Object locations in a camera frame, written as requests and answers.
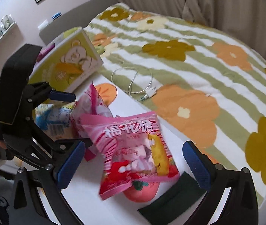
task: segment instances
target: wall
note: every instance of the wall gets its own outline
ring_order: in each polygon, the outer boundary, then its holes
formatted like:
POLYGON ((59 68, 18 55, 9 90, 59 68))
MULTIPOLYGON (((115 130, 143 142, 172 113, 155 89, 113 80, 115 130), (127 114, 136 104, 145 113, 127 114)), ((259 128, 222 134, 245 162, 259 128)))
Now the wall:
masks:
POLYGON ((30 43, 43 46, 38 26, 44 21, 51 21, 57 13, 65 13, 90 0, 0 0, 0 21, 4 15, 12 15, 17 27, 0 45, 0 71, 6 59, 23 44, 30 43))

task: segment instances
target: snack package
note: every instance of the snack package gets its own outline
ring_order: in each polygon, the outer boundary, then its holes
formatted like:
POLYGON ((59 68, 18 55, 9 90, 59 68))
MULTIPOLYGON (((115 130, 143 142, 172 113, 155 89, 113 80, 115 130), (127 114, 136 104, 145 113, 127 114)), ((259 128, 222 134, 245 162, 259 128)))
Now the snack package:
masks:
POLYGON ((102 200, 130 188, 133 181, 167 182, 180 177, 154 112, 125 118, 82 114, 81 124, 105 156, 102 200))
MULTIPOLYGON (((78 136, 80 138, 88 138, 88 134, 85 132, 84 128, 81 125, 80 116, 82 113, 101 115, 105 117, 113 116, 93 84, 91 84, 88 87, 88 90, 81 95, 72 113, 70 114, 72 126, 77 131, 78 136)), ((95 158, 97 153, 98 150, 94 145, 92 145, 88 149, 86 149, 84 158, 86 161, 90 161, 91 159, 95 158)))
POLYGON ((75 102, 68 104, 40 104, 35 108, 35 123, 53 141, 59 139, 76 139, 72 129, 70 114, 75 102))

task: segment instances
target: yellow cartoon character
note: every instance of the yellow cartoon character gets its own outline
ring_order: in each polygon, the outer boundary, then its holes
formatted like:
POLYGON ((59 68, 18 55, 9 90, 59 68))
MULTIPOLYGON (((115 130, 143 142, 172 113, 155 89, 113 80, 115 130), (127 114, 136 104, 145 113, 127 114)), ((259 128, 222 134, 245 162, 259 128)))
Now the yellow cartoon character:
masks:
POLYGON ((69 84, 79 77, 84 71, 90 68, 92 58, 87 55, 84 47, 79 40, 74 40, 71 49, 61 57, 60 63, 56 64, 56 80, 66 80, 69 84))
POLYGON ((158 176, 168 175, 170 162, 160 137, 154 134, 148 134, 148 139, 150 141, 153 161, 157 168, 158 176))

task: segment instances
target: cardboard box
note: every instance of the cardboard box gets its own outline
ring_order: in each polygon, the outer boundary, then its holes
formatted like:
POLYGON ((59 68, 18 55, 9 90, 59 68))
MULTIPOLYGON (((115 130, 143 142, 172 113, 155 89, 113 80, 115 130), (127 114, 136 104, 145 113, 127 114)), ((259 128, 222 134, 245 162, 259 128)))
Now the cardboard box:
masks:
POLYGON ((47 81, 58 91, 73 92, 102 64, 81 27, 72 28, 54 39, 52 49, 34 67, 29 84, 47 81))

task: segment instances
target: striped bedding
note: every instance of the striped bedding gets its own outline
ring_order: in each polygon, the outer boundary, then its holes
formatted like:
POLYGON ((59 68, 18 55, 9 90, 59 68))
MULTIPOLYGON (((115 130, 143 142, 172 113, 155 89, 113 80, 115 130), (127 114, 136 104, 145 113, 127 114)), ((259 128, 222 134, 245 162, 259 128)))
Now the striped bedding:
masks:
MULTIPOLYGON (((248 167, 258 203, 266 197, 266 61, 244 43, 183 19, 109 7, 84 29, 104 61, 100 73, 135 67, 133 91, 153 74, 142 101, 227 169, 248 167)), ((134 70, 114 83, 127 90, 134 70)))

